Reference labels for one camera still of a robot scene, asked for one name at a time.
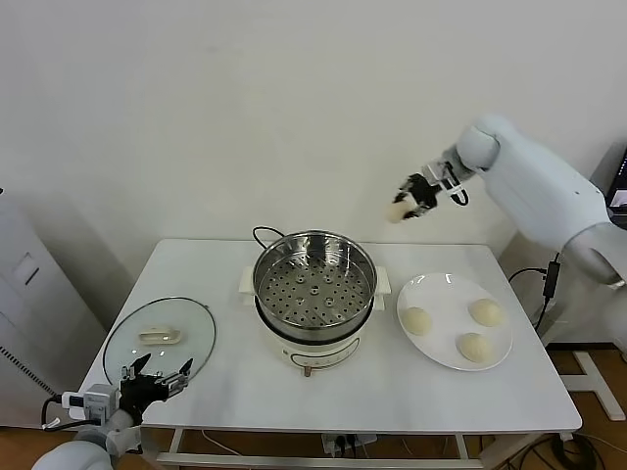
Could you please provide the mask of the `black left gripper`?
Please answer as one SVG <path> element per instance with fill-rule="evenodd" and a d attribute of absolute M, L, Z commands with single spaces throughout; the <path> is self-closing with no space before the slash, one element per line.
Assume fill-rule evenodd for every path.
<path fill-rule="evenodd" d="M 150 360 L 145 354 L 121 369 L 121 397 L 119 408 L 126 412 L 133 422 L 142 422 L 143 413 L 155 401 L 166 401 L 169 395 L 181 393 L 188 385 L 193 359 L 188 359 L 176 372 L 172 372 L 157 382 L 155 376 L 142 375 L 141 371 Z"/>

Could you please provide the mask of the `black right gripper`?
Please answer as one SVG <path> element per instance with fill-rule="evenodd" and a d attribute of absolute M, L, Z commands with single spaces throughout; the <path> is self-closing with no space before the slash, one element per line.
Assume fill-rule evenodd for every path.
<path fill-rule="evenodd" d="M 431 185 L 424 176 L 415 173 L 410 175 L 401 184 L 393 202 L 416 202 L 418 206 L 406 211 L 403 215 L 403 220 L 419 218 L 429 213 L 438 205 L 437 195 L 440 191 L 441 187 L 438 184 Z"/>

